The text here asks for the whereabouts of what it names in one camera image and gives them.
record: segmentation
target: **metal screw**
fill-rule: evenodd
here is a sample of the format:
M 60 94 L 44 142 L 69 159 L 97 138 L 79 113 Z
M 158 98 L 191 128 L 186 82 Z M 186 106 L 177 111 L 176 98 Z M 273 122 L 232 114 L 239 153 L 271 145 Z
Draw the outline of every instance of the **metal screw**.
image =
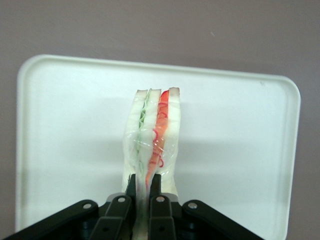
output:
M 159 202 L 159 203 L 162 203 L 162 202 L 165 201 L 165 198 L 164 198 L 163 196 L 158 196 L 158 197 L 156 198 L 156 201 Z
M 188 207 L 191 208 L 191 209 L 196 209 L 198 207 L 198 205 L 196 203 L 194 203 L 194 202 L 190 202 L 188 204 Z
M 87 203 L 87 204 L 83 205 L 83 209 L 89 209 L 91 207 L 92 207 L 91 203 Z
M 119 203 L 123 203 L 126 199 L 122 196 L 118 198 L 118 202 Z

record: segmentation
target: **wrapped sandwich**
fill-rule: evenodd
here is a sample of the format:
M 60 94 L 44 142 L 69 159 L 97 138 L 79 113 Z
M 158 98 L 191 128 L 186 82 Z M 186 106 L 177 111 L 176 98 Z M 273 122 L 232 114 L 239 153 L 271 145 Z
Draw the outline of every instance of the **wrapped sandwich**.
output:
M 148 238 L 148 204 L 152 179 L 161 174 L 161 191 L 177 195 L 174 167 L 180 129 L 180 91 L 177 87 L 138 90 L 123 139 L 122 190 L 131 174 L 136 178 L 137 218 L 132 239 Z

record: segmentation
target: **black mechanical arm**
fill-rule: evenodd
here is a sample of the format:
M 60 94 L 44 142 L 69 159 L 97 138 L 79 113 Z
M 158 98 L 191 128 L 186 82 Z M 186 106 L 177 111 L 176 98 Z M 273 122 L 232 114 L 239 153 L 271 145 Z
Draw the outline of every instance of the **black mechanical arm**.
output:
M 71 205 L 4 240 L 130 240 L 136 219 L 136 176 L 125 192 L 110 195 L 100 207 L 92 200 Z M 153 177 L 149 198 L 148 240 L 262 240 L 199 200 L 182 206 L 161 193 Z

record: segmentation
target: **purple-gray background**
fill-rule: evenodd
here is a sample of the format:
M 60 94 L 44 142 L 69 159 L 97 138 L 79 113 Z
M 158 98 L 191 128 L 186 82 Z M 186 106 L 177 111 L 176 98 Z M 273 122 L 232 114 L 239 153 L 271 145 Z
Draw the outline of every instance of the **purple-gray background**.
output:
M 287 239 L 320 239 L 320 1 L 1 0 L 0 239 L 14 232 L 17 73 L 38 54 L 289 77 L 301 112 Z

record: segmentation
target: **plastic tray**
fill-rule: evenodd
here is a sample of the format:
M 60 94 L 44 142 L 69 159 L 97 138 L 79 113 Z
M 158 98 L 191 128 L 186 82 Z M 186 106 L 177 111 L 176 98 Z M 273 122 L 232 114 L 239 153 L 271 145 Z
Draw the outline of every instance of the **plastic tray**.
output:
M 179 87 L 179 201 L 285 239 L 300 111 L 287 77 L 38 55 L 18 74 L 16 229 L 121 191 L 137 89 Z

